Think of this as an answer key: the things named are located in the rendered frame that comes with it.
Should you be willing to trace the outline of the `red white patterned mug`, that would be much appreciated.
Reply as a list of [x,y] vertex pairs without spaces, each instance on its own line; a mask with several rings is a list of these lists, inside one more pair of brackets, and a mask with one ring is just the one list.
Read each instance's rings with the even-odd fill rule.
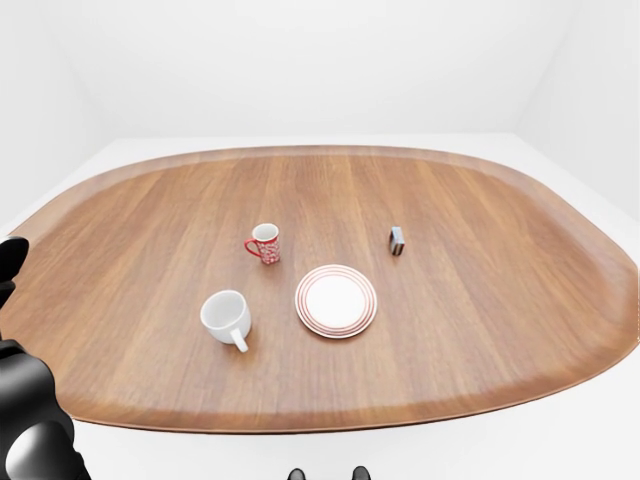
[[259,224],[253,228],[251,237],[244,242],[245,250],[266,265],[274,264],[280,260],[279,233],[275,224]]

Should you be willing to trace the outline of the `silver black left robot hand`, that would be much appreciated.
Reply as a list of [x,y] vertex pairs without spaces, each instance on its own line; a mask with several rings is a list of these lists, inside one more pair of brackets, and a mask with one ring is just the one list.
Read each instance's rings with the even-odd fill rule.
[[20,236],[0,239],[0,309],[15,290],[13,279],[19,274],[29,251],[29,241]]

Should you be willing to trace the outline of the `white plate with red rings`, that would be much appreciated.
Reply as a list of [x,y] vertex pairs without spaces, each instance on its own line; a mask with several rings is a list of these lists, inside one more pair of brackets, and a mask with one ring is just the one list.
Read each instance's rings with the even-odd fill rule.
[[346,339],[373,322],[378,299],[371,281],[354,268],[328,264],[308,272],[294,295],[299,319],[313,333]]

